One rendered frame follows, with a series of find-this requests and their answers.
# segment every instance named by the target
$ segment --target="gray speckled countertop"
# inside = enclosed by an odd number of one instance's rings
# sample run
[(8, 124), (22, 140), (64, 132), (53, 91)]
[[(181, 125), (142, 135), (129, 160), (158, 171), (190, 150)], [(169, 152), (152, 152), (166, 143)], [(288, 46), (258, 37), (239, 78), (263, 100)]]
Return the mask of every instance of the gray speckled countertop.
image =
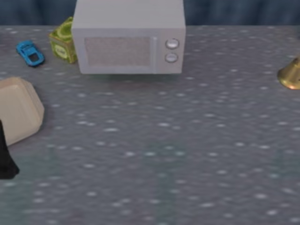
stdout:
[[(296, 27), (189, 27), (181, 75), (81, 75), (53, 27), (0, 27), (0, 77), (33, 83), (41, 130), (10, 147), (1, 225), (300, 224)], [(31, 38), (46, 63), (15, 52)]]

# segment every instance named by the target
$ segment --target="white microwave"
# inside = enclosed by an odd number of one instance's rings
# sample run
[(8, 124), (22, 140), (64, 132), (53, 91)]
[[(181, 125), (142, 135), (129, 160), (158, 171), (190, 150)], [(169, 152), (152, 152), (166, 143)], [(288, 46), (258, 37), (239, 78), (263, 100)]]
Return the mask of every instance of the white microwave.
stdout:
[(183, 0), (77, 0), (72, 36), (82, 74), (178, 74)]

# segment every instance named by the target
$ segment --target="tan tray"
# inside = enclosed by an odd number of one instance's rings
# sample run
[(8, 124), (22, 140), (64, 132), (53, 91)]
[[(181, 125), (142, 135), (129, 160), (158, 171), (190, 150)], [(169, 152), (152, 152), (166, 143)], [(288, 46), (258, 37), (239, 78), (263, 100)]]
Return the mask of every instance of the tan tray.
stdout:
[(0, 120), (7, 145), (36, 133), (42, 125), (44, 111), (31, 83), (18, 77), (0, 81)]

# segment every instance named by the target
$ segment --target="microwave top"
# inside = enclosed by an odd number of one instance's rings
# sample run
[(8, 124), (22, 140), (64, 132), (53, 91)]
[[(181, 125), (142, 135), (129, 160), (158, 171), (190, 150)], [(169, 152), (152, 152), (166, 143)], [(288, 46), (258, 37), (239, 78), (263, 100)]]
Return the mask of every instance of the microwave top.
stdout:
[(183, 0), (77, 0), (77, 28), (185, 28)]

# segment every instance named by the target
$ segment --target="blue toy car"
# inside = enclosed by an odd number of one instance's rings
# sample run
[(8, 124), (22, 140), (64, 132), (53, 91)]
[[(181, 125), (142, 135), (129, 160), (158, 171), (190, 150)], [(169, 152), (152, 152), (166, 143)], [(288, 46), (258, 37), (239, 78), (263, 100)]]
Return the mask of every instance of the blue toy car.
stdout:
[(30, 40), (18, 43), (16, 50), (23, 57), (28, 66), (37, 67), (45, 61), (43, 54)]

